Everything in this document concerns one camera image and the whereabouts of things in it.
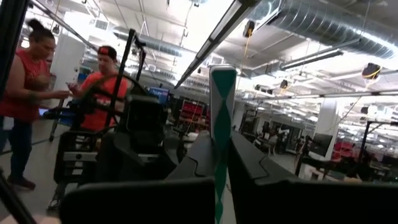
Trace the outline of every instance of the concrete floor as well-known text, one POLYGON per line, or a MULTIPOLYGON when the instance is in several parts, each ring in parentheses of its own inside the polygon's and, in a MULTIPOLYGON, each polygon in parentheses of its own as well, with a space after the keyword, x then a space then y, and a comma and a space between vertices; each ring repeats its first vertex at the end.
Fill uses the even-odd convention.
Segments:
MULTIPOLYGON (((43 141, 49 138, 52 121, 38 121, 34 124, 34 137, 33 142, 43 141)), ((65 126, 58 126, 55 133, 59 136, 68 128, 65 126)), ((55 165, 55 156, 57 154, 58 138, 53 142, 44 141, 40 144, 33 146, 32 153, 28 165, 25 170, 25 176, 29 180, 37 184, 33 192, 18 192, 18 195, 25 203, 26 207, 34 215, 45 215, 50 199, 52 198, 53 191, 55 190, 55 182, 53 181, 53 168, 55 165)), ((0 157, 0 165, 3 167, 6 175, 9 174, 11 154, 6 154, 0 157)), ((173 161, 177 161, 175 151, 170 151, 170 157, 173 161)), ((272 158, 285 169, 293 172, 294 157, 290 155, 278 155, 272 158)), ((235 224, 234 207, 231 192, 228 190, 229 179, 224 191, 224 215, 223 223, 235 224)), ((0 203, 0 221, 5 219, 9 212, 0 203)))

